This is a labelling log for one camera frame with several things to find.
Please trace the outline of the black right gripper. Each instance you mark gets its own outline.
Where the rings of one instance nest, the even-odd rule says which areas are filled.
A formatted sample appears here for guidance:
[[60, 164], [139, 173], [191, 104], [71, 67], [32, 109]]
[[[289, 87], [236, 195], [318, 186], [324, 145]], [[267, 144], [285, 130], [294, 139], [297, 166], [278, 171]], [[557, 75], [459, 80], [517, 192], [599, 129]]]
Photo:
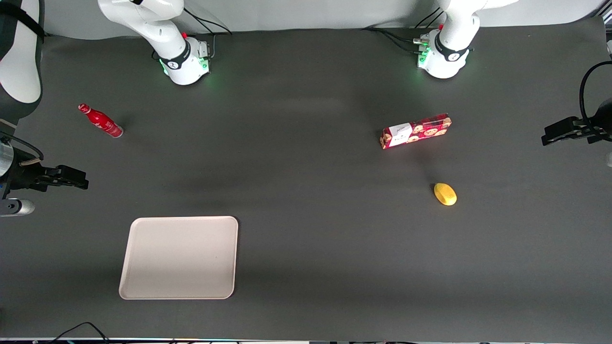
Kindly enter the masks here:
[[86, 173], [66, 165], [54, 168], [42, 166], [41, 163], [21, 166], [14, 163], [0, 177], [1, 198], [7, 199], [13, 190], [35, 190], [46, 192], [50, 186], [68, 186], [81, 190], [89, 189]]

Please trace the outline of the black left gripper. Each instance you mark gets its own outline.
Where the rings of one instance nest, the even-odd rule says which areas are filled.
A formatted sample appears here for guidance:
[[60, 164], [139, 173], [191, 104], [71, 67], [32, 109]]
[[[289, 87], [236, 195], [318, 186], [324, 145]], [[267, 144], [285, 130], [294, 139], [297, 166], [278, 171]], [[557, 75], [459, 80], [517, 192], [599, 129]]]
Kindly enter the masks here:
[[612, 141], [612, 98], [603, 101], [592, 117], [586, 116], [583, 97], [579, 98], [579, 108], [584, 129], [581, 130], [582, 122], [576, 116], [559, 120], [545, 127], [545, 133], [541, 137], [543, 146], [564, 140], [587, 139], [588, 144]]

